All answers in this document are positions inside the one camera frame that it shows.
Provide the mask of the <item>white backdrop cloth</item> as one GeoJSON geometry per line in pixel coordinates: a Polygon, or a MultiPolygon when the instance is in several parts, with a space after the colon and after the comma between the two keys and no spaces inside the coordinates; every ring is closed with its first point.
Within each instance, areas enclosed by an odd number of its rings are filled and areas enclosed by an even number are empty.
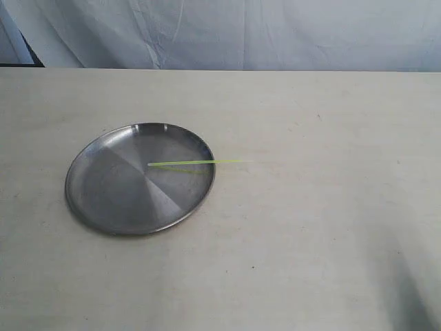
{"type": "Polygon", "coordinates": [[[439,1],[4,1],[47,67],[440,70],[439,1]]]}

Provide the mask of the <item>round stainless steel plate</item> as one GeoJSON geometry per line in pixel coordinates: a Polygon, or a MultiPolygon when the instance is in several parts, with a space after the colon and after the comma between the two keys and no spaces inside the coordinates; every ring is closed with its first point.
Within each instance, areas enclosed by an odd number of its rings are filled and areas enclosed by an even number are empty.
{"type": "Polygon", "coordinates": [[[95,230],[152,234],[202,205],[216,166],[147,163],[192,160],[214,160],[197,134],[169,123],[124,126],[102,134],[76,156],[65,178],[66,201],[73,215],[95,230]]]}

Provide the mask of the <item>thin green stick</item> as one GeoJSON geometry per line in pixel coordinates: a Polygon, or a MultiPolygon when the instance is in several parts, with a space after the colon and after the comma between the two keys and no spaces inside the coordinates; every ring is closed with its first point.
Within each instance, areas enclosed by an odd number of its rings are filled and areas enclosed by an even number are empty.
{"type": "Polygon", "coordinates": [[[189,165],[203,165],[203,164],[220,164],[220,163],[248,163],[251,161],[243,160],[192,160],[192,161],[163,161],[163,162],[150,162],[147,163],[149,167],[162,167],[162,166],[189,166],[189,165]]]}

